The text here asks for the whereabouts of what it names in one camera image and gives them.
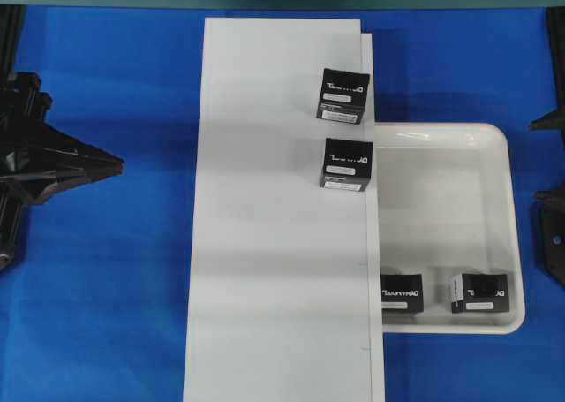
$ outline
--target product box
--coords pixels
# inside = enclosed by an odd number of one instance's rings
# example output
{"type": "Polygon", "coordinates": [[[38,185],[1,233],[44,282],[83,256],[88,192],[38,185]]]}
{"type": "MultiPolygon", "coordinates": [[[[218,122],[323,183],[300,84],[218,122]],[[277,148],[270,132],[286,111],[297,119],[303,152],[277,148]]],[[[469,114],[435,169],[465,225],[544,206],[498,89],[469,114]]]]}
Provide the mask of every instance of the product box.
{"type": "Polygon", "coordinates": [[[367,102],[370,76],[324,69],[317,118],[359,124],[367,102]]]}
{"type": "Polygon", "coordinates": [[[326,139],[320,187],[364,192],[371,181],[373,144],[326,139]]]}
{"type": "Polygon", "coordinates": [[[424,310],[422,275],[380,275],[382,310],[416,314],[424,310]]]}
{"type": "Polygon", "coordinates": [[[451,312],[508,312],[506,274],[459,274],[451,282],[451,312]]]}

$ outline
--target tray rim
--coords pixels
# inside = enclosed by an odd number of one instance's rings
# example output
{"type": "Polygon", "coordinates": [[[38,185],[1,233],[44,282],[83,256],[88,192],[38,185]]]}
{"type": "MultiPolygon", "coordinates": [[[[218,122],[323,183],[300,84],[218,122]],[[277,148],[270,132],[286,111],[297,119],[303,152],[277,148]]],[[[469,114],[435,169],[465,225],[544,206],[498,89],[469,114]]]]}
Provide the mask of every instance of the tray rim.
{"type": "Polygon", "coordinates": [[[383,315],[383,330],[385,333],[409,333],[409,334],[510,334],[518,330],[525,320],[525,298],[524,298],[524,281],[522,277],[522,263],[520,259],[520,249],[518,245],[518,234],[516,226],[516,209],[514,203],[514,191],[512,186],[512,170],[510,167],[508,140],[504,132],[495,125],[488,123],[469,123],[469,122],[377,122],[375,123],[375,149],[387,148],[387,145],[379,143],[379,130],[383,128],[410,128],[421,130],[423,128],[430,131],[439,131],[439,129],[448,129],[449,131],[481,131],[492,133],[499,140],[499,150],[503,151],[504,163],[508,166],[508,214],[511,223],[511,245],[513,253],[514,266],[514,286],[516,289],[516,317],[505,325],[463,325],[463,324],[446,324],[446,325],[425,325],[425,324],[387,324],[383,315]]]}

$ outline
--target blue background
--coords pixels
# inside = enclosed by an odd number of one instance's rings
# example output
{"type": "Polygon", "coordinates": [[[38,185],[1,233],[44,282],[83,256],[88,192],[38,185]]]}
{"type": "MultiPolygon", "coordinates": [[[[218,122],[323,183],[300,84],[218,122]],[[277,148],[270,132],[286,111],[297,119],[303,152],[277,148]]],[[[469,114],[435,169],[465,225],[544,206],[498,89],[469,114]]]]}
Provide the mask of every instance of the blue background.
{"type": "Polygon", "coordinates": [[[30,209],[25,260],[0,276],[0,400],[181,400],[206,16],[360,18],[380,120],[506,133],[524,325],[386,335],[388,400],[565,400],[565,291],[538,266],[532,210],[534,191],[565,179],[565,152],[557,132],[527,132],[555,107],[543,10],[56,7],[29,9],[16,70],[41,75],[52,125],[127,164],[30,209]]]}

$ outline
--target white plastic tray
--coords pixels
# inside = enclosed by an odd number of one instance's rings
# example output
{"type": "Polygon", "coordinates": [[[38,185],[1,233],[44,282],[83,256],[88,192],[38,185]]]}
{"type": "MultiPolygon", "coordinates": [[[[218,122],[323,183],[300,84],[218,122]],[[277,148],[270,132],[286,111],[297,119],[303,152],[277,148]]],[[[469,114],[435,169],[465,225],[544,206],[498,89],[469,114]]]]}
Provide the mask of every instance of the white plastic tray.
{"type": "Polygon", "coordinates": [[[380,265],[422,274],[424,312],[384,314],[402,333],[505,334],[525,316],[516,218],[504,134],[486,124],[376,126],[380,265]],[[451,314],[458,273],[506,273],[510,311],[451,314]]]}

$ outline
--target black metal bracket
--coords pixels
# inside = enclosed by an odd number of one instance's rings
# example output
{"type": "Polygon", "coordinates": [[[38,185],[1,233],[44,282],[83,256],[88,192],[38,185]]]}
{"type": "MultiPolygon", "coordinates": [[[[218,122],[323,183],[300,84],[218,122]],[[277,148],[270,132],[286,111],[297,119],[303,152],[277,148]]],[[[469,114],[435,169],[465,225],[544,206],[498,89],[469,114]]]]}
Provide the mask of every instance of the black metal bracket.
{"type": "Polygon", "coordinates": [[[565,142],[565,7],[546,11],[547,32],[554,66],[557,109],[530,124],[530,130],[560,130],[565,142]]]}
{"type": "Polygon", "coordinates": [[[539,221],[546,270],[565,285],[565,186],[536,192],[536,199],[542,201],[539,221]]]}
{"type": "Polygon", "coordinates": [[[0,270],[16,255],[27,205],[122,173],[124,161],[45,124],[52,100],[33,72],[13,72],[23,6],[0,5],[0,270]]]}
{"type": "MultiPolygon", "coordinates": [[[[548,8],[547,32],[554,67],[557,109],[530,124],[531,130],[559,130],[565,143],[565,7],[548,8]]],[[[542,201],[539,210],[545,268],[565,285],[565,186],[536,192],[542,201]]]]}

